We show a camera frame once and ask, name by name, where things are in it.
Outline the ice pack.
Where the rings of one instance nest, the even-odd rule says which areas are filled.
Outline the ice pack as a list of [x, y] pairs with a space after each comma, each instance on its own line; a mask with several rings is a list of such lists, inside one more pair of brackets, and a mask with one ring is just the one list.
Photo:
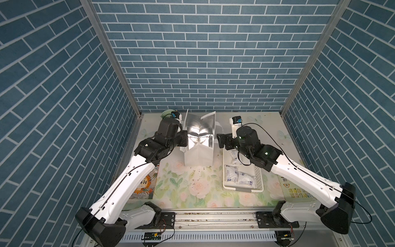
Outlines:
[[236, 183], [238, 180], [238, 167], [229, 165], [225, 165], [224, 167], [225, 181]]
[[256, 184], [254, 176], [248, 175], [244, 172], [238, 172], [238, 178], [237, 178], [237, 184], [238, 185], [248, 185], [251, 187], [254, 187]]
[[229, 151], [229, 155], [230, 155], [230, 164], [232, 164], [232, 165], [238, 165], [240, 162], [239, 162], [239, 159], [238, 159], [238, 154], [239, 154], [239, 152], [238, 151], [236, 151], [236, 150], [230, 150]]

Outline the white insulated delivery bag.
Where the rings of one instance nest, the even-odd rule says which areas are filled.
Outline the white insulated delivery bag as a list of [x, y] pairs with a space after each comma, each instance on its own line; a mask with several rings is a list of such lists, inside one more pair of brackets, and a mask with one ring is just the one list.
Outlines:
[[183, 129], [187, 131], [187, 146], [180, 149], [186, 167], [213, 165], [216, 127], [222, 127], [216, 121], [216, 112], [204, 116], [186, 113]]

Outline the white plastic basket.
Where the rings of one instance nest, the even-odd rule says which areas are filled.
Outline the white plastic basket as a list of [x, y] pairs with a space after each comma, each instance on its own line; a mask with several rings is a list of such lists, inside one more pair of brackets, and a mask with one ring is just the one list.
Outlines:
[[223, 152], [223, 187], [242, 192], [263, 192], [261, 170], [255, 165], [246, 165], [247, 158], [237, 150]]

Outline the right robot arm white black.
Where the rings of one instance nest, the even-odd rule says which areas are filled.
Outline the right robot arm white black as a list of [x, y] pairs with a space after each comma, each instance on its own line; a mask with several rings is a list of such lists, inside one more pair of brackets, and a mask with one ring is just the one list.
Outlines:
[[330, 230], [346, 235], [355, 209], [355, 187], [327, 180], [294, 163], [284, 151], [262, 144], [249, 126], [233, 128], [230, 134], [217, 134], [220, 148], [235, 149], [253, 165], [281, 176], [311, 194], [309, 203], [279, 201], [272, 211], [277, 225], [293, 222], [321, 222]]

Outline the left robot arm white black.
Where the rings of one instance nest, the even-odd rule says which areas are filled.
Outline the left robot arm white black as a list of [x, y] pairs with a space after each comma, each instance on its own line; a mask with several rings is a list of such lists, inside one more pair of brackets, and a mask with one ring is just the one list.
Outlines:
[[162, 159], [175, 147], [187, 146], [187, 134], [178, 116], [174, 113], [165, 116], [155, 134], [137, 145], [128, 165], [104, 195], [92, 206], [79, 209], [77, 222], [99, 246], [116, 246], [128, 230], [159, 226], [161, 208], [151, 202], [126, 213], [122, 210], [141, 181]]

